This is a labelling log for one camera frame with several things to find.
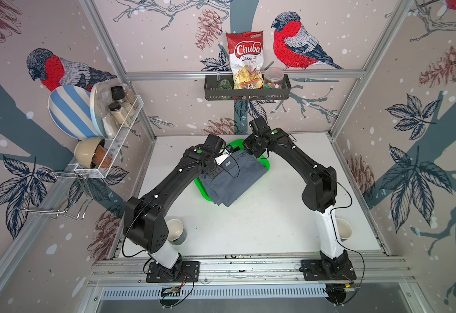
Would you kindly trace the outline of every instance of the white table surface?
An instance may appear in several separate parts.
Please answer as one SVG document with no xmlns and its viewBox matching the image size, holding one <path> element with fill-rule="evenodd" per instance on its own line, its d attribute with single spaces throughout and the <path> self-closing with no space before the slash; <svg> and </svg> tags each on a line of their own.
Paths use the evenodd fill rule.
<svg viewBox="0 0 456 313">
<path fill-rule="evenodd" d="M 226 143 L 247 135 L 221 136 Z M 343 242 L 354 250 L 380 250 L 366 217 L 353 194 L 339 160 L 325 133 L 294 134 L 300 147 L 325 167 L 333 166 L 338 181 L 353 197 L 349 208 L 337 209 L 336 216 L 351 225 L 352 236 Z M 158 137 L 139 196 L 156 187 L 177 165 L 184 150 L 203 143 L 207 136 Z M 230 207 L 205 200 L 191 182 L 169 209 L 165 220 L 180 219 L 187 231 L 182 255 L 281 254 L 320 251 L 314 214 L 301 200 L 305 183 L 279 155 L 270 152 L 270 170 Z M 337 185 L 337 206 L 346 206 L 350 198 Z M 125 241 L 125 254 L 142 248 Z M 136 257 L 146 256 L 145 252 Z"/>
</svg>

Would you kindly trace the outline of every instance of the beige bowl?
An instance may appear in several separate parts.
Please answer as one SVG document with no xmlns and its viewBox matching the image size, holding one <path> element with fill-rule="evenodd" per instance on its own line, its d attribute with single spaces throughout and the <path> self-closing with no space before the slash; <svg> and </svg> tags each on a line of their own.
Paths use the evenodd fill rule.
<svg viewBox="0 0 456 313">
<path fill-rule="evenodd" d="M 99 144 L 104 144 L 103 138 L 94 137 L 79 141 L 73 152 L 77 162 L 85 168 L 91 168 L 92 158 Z"/>
</svg>

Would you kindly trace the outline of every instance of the spice jar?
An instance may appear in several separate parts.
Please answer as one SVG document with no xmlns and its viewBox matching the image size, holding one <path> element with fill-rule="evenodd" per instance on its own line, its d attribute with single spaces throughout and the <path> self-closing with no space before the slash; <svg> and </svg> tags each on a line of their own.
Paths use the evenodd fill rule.
<svg viewBox="0 0 456 313">
<path fill-rule="evenodd" d="M 108 109 L 110 109 L 111 115 L 119 124 L 122 124 L 123 127 L 131 127 L 131 119 L 127 117 L 127 112 L 125 112 L 120 103 L 113 102 L 108 106 Z"/>
<path fill-rule="evenodd" d="M 122 86 L 115 86 L 111 88 L 111 97 L 115 102 L 120 103 L 120 105 L 124 108 L 125 112 L 129 113 L 129 117 L 133 117 L 136 113 L 132 108 L 132 104 L 127 101 L 125 98 L 125 91 Z"/>
<path fill-rule="evenodd" d="M 136 100 L 136 95 L 134 95 L 134 92 L 132 91 L 132 89 L 129 88 L 129 86 L 127 84 L 120 84 L 123 88 L 124 88 L 124 92 L 125 92 L 125 98 L 127 98 L 127 101 L 129 101 L 129 103 L 132 105 L 132 108 L 133 109 L 137 109 L 137 106 L 139 105 Z"/>
</svg>

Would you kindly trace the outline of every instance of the ceramic cup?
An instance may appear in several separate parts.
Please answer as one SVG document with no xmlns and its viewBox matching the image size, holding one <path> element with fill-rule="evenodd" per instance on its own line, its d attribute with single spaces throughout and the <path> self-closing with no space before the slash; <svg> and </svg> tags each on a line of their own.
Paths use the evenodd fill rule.
<svg viewBox="0 0 456 313">
<path fill-rule="evenodd" d="M 178 219 L 170 219 L 167 221 L 169 235 L 167 240 L 173 245 L 180 245 L 186 239 L 186 230 L 184 230 L 183 222 Z"/>
<path fill-rule="evenodd" d="M 353 234 L 353 229 L 351 228 L 351 225 L 342 218 L 336 218 L 336 223 L 337 230 L 339 231 L 339 237 L 342 240 L 350 238 Z"/>
</svg>

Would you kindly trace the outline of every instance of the black cable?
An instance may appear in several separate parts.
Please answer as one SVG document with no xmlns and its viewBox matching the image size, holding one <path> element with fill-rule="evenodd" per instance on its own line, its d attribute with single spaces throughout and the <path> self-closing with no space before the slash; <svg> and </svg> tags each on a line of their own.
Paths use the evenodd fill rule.
<svg viewBox="0 0 456 313">
<path fill-rule="evenodd" d="M 183 272 L 186 276 L 188 276 L 188 273 L 187 273 L 186 271 L 182 271 L 182 272 Z M 179 300 L 178 302 L 174 303 L 173 305 L 164 305 L 164 304 L 162 304 L 162 301 L 163 301 L 163 299 L 164 299 L 166 296 L 168 296 L 168 295 L 166 294 L 164 297 L 162 297 L 162 300 L 159 300 L 160 304 L 162 304 L 162 306 L 163 306 L 164 308 L 172 308 L 173 306 L 176 306 L 176 305 L 180 304 L 181 302 L 185 301 L 186 298 L 193 292 L 193 289 L 195 288 L 195 280 L 193 279 L 193 277 L 192 277 L 191 275 L 190 275 L 190 278 L 191 278 L 191 282 L 192 282 L 193 286 L 191 287 L 191 290 L 188 292 L 188 294 L 186 295 L 186 297 L 182 298 L 181 300 Z"/>
<path fill-rule="evenodd" d="M 150 202 L 148 202 L 144 207 L 143 209 L 141 209 L 141 211 L 139 211 L 139 213 L 137 213 L 136 217 L 134 218 L 134 220 L 132 221 L 131 223 L 131 226 L 129 226 L 129 229 L 127 229 L 127 232 L 125 233 L 125 236 L 124 236 L 124 241 L 122 242 L 122 255 L 124 257 L 133 257 L 133 256 L 137 256 L 138 254 L 140 254 L 141 252 L 144 252 L 146 251 L 146 249 L 143 249 L 141 251 L 139 251 L 138 253 L 136 254 L 132 254 L 132 255 L 125 255 L 125 252 L 124 252 L 124 245 L 125 245 L 125 240 L 127 239 L 127 234 L 131 231 L 131 228 L 132 228 L 132 225 L 134 225 L 134 222 L 136 222 L 137 218 L 141 215 L 141 213 L 143 213 L 144 209 L 146 209 L 148 207 L 148 205 L 153 201 L 155 200 L 155 197 L 152 197 Z"/>
<path fill-rule="evenodd" d="M 331 175 L 329 175 L 327 172 L 324 172 L 325 175 L 327 175 L 328 177 L 330 177 L 332 180 L 334 180 L 337 184 L 339 184 L 343 189 L 344 191 L 346 191 L 346 193 L 348 194 L 348 196 L 350 197 L 350 204 L 348 206 L 340 206 L 340 207 L 335 207 L 331 210 L 331 213 L 333 210 L 335 209 L 345 209 L 345 208 L 349 208 L 352 204 L 353 204 L 353 198 L 351 197 L 350 193 L 346 190 L 346 188 L 343 186 L 343 184 L 341 184 L 340 182 L 338 182 L 336 179 L 334 179 Z M 360 255 L 360 257 L 362 258 L 362 263 L 363 263 L 363 271 L 362 271 L 362 277 L 360 278 L 360 283 L 358 283 L 358 287 L 360 288 L 360 286 L 362 285 L 362 280 L 363 280 L 363 276 L 365 275 L 365 260 L 363 259 L 363 255 L 356 251 L 356 250 L 353 250 L 353 249 L 350 249 L 350 248 L 346 248 L 345 246 L 343 246 L 343 244 L 339 241 L 339 239 L 337 238 L 337 234 L 336 234 L 336 227 L 334 226 L 334 223 L 332 223 L 332 228 L 334 229 L 334 236 L 336 236 L 336 241 L 337 243 L 339 243 L 339 245 L 341 247 L 343 247 L 344 249 L 346 250 L 349 250 L 349 251 L 353 251 L 353 252 L 356 252 L 357 254 Z M 351 298 L 349 298 L 347 301 L 343 302 L 342 304 L 347 304 L 348 302 L 350 302 L 355 296 L 356 296 L 356 293 L 358 292 L 358 290 L 355 290 L 355 293 L 353 294 L 353 296 L 351 296 Z"/>
</svg>

